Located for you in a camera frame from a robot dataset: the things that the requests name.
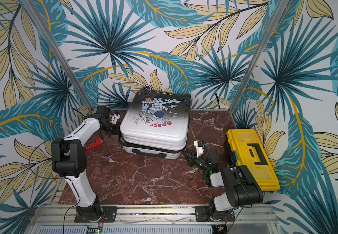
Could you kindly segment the white space-print kids suitcase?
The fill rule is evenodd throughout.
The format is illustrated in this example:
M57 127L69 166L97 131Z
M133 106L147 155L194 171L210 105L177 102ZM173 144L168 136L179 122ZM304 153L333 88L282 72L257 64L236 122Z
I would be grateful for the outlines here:
M175 160L186 148L190 95L139 90L122 123L119 142L128 153Z

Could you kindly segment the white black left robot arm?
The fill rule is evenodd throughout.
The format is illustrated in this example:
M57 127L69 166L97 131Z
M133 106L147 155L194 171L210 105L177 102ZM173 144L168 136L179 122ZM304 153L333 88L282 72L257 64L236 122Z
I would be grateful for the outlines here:
M76 198L76 219L83 222L100 222L103 217L100 201L92 190L86 175L85 143L100 130L106 135L119 134L120 114L106 106L98 106L93 114L86 115L80 125L64 138L52 142L52 169L64 178Z

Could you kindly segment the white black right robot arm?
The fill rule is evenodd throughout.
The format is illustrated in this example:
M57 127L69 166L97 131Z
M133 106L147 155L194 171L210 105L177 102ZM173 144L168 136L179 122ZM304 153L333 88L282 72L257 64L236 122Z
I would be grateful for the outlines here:
M205 158L184 152L188 166L202 171L204 183L209 187L223 187L225 192L214 197L207 206L196 206L198 222L235 219L233 211L263 202L263 192L247 166L219 168L219 155L210 152Z

